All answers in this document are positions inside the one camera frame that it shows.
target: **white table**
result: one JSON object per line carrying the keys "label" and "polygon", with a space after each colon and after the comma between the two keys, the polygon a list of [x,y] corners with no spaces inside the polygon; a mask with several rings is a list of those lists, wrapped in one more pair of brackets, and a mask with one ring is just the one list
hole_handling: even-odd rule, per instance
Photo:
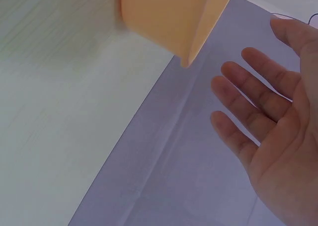
{"label": "white table", "polygon": [[66,225],[172,55],[115,0],[0,0],[0,225]]}

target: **hand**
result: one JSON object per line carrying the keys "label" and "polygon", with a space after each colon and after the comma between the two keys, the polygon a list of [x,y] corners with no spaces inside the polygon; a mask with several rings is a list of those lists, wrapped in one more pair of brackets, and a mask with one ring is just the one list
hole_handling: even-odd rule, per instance
{"label": "hand", "polygon": [[[318,30],[272,19],[276,37],[301,59],[301,74],[287,71],[253,48],[242,57],[282,96],[236,63],[212,80],[220,101],[260,142],[258,147],[222,112],[212,124],[245,167],[260,199],[289,226],[318,225]],[[256,106],[240,94],[241,90]]]}

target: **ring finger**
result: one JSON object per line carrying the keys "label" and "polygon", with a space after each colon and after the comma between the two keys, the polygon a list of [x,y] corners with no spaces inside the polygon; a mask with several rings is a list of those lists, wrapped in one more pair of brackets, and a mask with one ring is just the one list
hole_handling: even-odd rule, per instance
{"label": "ring finger", "polygon": [[260,80],[234,62],[222,66],[222,73],[269,118],[278,122],[292,103],[276,94]]}
{"label": "ring finger", "polygon": [[246,129],[262,142],[276,122],[253,106],[226,78],[215,77],[211,88],[223,105],[228,108]]}

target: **orange plastic box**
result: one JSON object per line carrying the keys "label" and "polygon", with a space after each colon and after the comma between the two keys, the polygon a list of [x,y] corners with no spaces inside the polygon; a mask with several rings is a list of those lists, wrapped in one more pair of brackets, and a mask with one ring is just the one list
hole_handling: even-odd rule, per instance
{"label": "orange plastic box", "polygon": [[121,0],[131,30],[181,57],[188,67],[196,58],[229,0]]}

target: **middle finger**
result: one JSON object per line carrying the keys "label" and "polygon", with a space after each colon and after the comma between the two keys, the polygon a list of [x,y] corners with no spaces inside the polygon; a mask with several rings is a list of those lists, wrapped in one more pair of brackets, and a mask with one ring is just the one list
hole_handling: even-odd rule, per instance
{"label": "middle finger", "polygon": [[225,63],[222,66],[222,73],[275,122],[278,122],[292,105],[289,100],[272,91],[250,72],[234,62]]}

